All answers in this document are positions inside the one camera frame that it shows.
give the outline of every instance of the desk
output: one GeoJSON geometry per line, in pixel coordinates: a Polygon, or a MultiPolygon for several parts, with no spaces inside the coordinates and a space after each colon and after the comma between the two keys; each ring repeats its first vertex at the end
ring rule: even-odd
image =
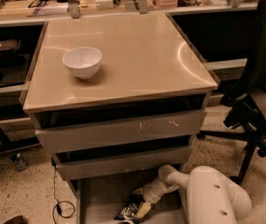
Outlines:
{"type": "Polygon", "coordinates": [[[23,109],[80,195],[81,179],[184,163],[216,87],[164,13],[49,21],[23,109]],[[82,46],[103,53],[88,80],[62,62],[82,46]]]}

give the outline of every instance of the cable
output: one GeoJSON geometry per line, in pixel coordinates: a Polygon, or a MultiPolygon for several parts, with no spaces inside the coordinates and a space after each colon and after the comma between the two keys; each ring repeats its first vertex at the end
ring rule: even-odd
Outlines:
{"type": "Polygon", "coordinates": [[[55,204],[54,207],[52,208],[52,218],[53,218],[55,224],[57,224],[56,219],[55,219],[55,210],[57,210],[58,215],[64,219],[68,219],[68,218],[73,217],[75,212],[76,212],[76,208],[72,203],[70,203],[69,201],[60,201],[59,202],[58,199],[56,198],[56,173],[57,173],[57,170],[55,167],[54,178],[53,178],[53,192],[54,192],[54,199],[57,201],[57,204],[55,204]],[[63,215],[63,210],[61,208],[62,203],[68,203],[72,206],[73,212],[70,215],[68,215],[68,216],[63,215]]]}

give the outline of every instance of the floor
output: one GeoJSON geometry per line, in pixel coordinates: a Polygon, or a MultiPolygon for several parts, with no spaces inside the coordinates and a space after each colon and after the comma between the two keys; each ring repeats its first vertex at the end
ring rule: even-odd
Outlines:
{"type": "MultiPolygon", "coordinates": [[[[215,105],[207,108],[204,129],[226,129],[222,120],[228,108],[215,105]]],[[[34,132],[31,123],[22,119],[13,124],[3,123],[1,126],[11,139],[19,135],[31,135],[34,132]]],[[[214,137],[206,137],[203,141],[194,139],[192,154],[184,165],[184,172],[189,173],[194,167],[208,165],[218,169],[224,175],[236,175],[244,156],[243,142],[234,142],[214,137]]],[[[0,224],[18,215],[27,218],[29,224],[55,223],[52,209],[59,201],[68,201],[76,206],[76,198],[63,182],[50,163],[50,156],[42,147],[33,147],[21,152],[28,163],[28,169],[18,171],[10,160],[11,154],[0,155],[0,224]]],[[[266,158],[255,155],[243,183],[253,204],[252,213],[239,224],[266,224],[266,158]]],[[[63,205],[63,214],[70,215],[72,207],[63,205]]],[[[55,215],[57,223],[76,223],[76,214],[71,218],[55,215]]]]}

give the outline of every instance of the glossy tabletop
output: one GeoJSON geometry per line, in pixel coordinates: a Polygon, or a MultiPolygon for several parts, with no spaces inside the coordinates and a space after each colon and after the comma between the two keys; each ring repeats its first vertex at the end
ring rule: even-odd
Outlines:
{"type": "Polygon", "coordinates": [[[217,87],[164,13],[49,21],[24,103],[27,113],[209,92],[217,87]],[[103,54],[88,80],[63,65],[70,49],[103,54]]]}

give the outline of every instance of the drawer front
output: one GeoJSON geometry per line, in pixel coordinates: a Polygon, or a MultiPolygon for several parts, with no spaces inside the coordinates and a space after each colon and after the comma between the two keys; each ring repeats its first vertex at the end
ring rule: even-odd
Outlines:
{"type": "Polygon", "coordinates": [[[120,174],[159,167],[163,164],[185,163],[189,159],[190,152],[190,146],[164,148],[91,161],[73,161],[57,164],[57,171],[63,180],[120,174]]]}
{"type": "Polygon", "coordinates": [[[184,111],[37,130],[36,136],[53,154],[197,133],[204,116],[202,110],[184,111]]]}

